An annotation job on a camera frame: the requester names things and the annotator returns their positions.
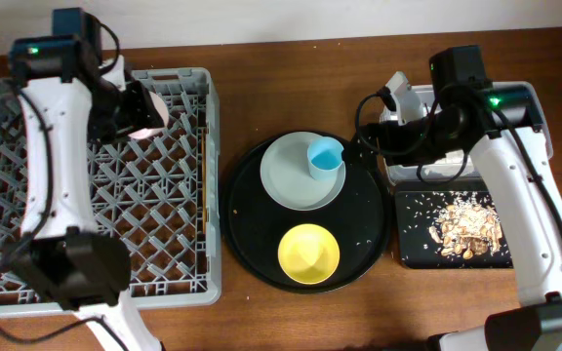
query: plastic grid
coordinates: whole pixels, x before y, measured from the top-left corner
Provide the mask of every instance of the plastic grid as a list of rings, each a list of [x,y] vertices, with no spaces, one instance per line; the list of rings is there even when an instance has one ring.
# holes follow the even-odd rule
[[[186,92],[177,79],[142,81],[167,103],[169,124],[150,139],[89,145],[93,210],[100,234],[120,236],[130,250],[134,297],[203,293],[211,268],[202,172],[209,91]],[[4,243],[19,237],[25,204],[26,150],[18,116],[18,102],[0,82],[0,259]],[[1,275],[0,305],[37,302],[40,297],[21,279]]]

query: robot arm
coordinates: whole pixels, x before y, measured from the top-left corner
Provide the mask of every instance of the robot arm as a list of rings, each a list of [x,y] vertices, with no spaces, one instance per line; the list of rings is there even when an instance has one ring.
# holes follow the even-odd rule
[[[364,99],[357,111],[354,147],[344,157],[374,167],[370,155],[380,153],[389,166],[414,166],[462,149],[496,203],[523,306],[490,316],[484,328],[435,336],[429,340],[431,350],[562,350],[562,225],[556,221],[557,217],[562,221],[562,200],[548,164],[535,94],[526,85],[494,87],[485,77],[478,47],[440,53],[430,60],[430,69],[435,102],[428,116],[422,117],[425,107],[410,86],[388,83],[370,97],[381,98],[397,113],[397,120],[359,127],[361,107],[369,97]],[[521,139],[542,186],[530,172],[509,125]],[[542,195],[542,187],[547,196]]]
[[[97,235],[85,170],[88,140],[148,137],[164,127],[168,110],[140,82],[126,82],[122,57],[100,69],[100,26],[81,9],[55,10],[53,36],[20,39],[11,51],[28,187],[23,237],[3,264],[41,297],[80,320],[94,318],[89,327],[104,349],[161,350],[130,296],[128,249]]]

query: blue cup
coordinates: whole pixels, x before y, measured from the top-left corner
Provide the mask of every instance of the blue cup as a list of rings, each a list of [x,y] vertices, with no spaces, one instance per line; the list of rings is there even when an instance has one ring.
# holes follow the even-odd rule
[[[341,143],[332,137],[322,136],[312,141],[307,148],[311,177],[316,180],[336,177],[343,163],[342,151]]]

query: gray dish rack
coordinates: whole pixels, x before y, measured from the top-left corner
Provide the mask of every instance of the gray dish rack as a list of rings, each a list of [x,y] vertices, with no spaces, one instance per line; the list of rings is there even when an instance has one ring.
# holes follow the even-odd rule
[[[133,71],[167,104],[158,136],[88,145],[88,173],[100,234],[130,250],[138,308],[212,304],[221,295],[218,207],[220,103],[203,68]],[[19,238],[27,185],[18,101],[0,80],[0,259]],[[0,276],[0,318],[64,313],[12,272]]]

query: white wall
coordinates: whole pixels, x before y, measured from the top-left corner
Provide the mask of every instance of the white wall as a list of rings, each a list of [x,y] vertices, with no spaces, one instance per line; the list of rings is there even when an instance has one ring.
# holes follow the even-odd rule
[[[0,0],[0,54],[76,6],[124,48],[562,26],[562,0]]]

